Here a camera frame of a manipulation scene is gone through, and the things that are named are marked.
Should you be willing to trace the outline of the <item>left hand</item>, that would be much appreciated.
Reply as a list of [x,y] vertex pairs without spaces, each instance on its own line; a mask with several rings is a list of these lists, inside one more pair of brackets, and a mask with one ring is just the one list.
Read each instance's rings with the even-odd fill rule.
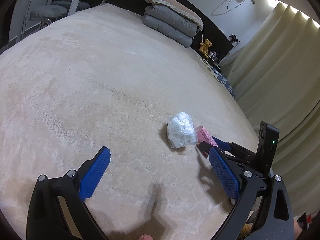
[[138,240],[153,240],[150,235],[142,235]]

